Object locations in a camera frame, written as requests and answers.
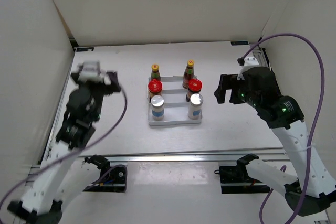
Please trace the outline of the red-lid sauce jar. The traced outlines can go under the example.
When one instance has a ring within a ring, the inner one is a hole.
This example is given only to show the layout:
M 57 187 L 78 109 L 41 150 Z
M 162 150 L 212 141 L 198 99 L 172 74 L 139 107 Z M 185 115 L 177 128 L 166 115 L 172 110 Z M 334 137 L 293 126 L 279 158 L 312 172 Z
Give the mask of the red-lid sauce jar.
M 151 102 L 151 99 L 156 95 L 161 95 L 162 93 L 162 82 L 157 79 L 153 79 L 148 83 L 148 97 L 149 102 Z
M 198 79 L 191 79 L 188 82 L 188 86 L 187 86 L 187 94 L 186 94 L 186 101 L 189 102 L 191 95 L 196 94 L 196 93 L 200 93 L 201 89 L 202 89 L 202 82 Z

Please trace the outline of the tall yellow-cap sauce bottle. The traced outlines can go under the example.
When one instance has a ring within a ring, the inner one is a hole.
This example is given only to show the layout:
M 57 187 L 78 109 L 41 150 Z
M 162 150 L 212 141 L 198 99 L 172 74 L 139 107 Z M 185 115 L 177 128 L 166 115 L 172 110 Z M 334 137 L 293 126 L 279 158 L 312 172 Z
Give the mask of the tall yellow-cap sauce bottle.
M 188 88 L 188 82 L 194 78 L 194 60 L 188 60 L 187 65 L 183 75 L 182 87 L 184 89 Z
M 153 65 L 151 66 L 151 77 L 150 77 L 150 81 L 152 81 L 152 80 L 161 81 L 161 75 L 160 75 L 159 65 L 158 65 L 158 64 L 153 64 Z

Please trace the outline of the silver-lid white shaker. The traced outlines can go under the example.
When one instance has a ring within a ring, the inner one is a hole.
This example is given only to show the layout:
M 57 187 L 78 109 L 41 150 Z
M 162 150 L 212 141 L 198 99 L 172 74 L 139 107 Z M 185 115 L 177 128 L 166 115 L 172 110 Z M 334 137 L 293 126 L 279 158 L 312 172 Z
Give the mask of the silver-lid white shaker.
M 199 93 L 191 95 L 188 107 L 188 117 L 196 120 L 200 117 L 203 105 L 203 96 Z
M 155 95 L 151 99 L 151 111 L 155 120 L 161 120 L 164 117 L 164 98 L 161 95 Z

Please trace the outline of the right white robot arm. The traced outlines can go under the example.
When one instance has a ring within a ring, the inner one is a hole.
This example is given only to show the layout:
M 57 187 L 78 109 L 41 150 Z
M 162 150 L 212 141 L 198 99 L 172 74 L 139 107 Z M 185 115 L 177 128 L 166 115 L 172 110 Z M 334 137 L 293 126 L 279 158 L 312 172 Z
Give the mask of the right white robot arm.
M 317 214 L 335 202 L 335 179 L 324 166 L 314 147 L 308 147 L 309 133 L 304 114 L 290 96 L 278 90 L 275 74 L 266 67 L 252 67 L 241 75 L 223 74 L 214 96 L 219 104 L 231 91 L 230 103 L 246 103 L 267 123 L 286 151 L 296 175 L 286 175 L 248 154 L 237 160 L 226 175 L 248 182 L 258 180 L 280 193 L 301 217 Z

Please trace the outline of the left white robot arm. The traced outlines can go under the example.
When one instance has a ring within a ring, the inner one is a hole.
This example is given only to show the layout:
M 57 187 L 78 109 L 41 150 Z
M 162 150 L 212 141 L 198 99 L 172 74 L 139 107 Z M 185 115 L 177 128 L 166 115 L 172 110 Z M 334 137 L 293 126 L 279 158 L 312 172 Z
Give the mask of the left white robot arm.
M 39 171 L 31 174 L 32 187 L 20 199 L 12 200 L 7 211 L 26 223 L 59 223 L 67 205 L 83 190 L 108 180 L 111 167 L 100 155 L 85 158 L 70 172 L 77 157 L 102 142 L 122 121 L 128 107 L 127 95 L 115 71 L 78 70 L 71 73 L 76 88 L 70 93 L 55 143 Z M 102 136 L 91 141 L 106 96 L 121 93 L 123 111 Z

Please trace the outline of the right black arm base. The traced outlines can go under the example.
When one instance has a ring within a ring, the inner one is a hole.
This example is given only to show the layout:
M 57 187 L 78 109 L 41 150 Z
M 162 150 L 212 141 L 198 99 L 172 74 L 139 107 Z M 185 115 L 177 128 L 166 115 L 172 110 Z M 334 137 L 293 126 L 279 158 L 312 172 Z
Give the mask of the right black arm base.
M 220 178 L 222 194 L 267 194 L 270 187 L 264 183 L 252 179 L 242 178 L 235 166 L 220 166 L 214 170 L 214 174 Z

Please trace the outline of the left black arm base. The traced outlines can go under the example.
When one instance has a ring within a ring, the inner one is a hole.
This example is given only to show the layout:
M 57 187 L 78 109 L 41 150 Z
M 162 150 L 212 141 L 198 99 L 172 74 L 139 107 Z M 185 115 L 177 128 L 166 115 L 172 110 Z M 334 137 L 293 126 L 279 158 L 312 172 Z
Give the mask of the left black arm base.
M 106 176 L 98 183 L 87 186 L 84 192 L 124 193 L 127 190 L 128 167 L 124 164 L 111 166 Z

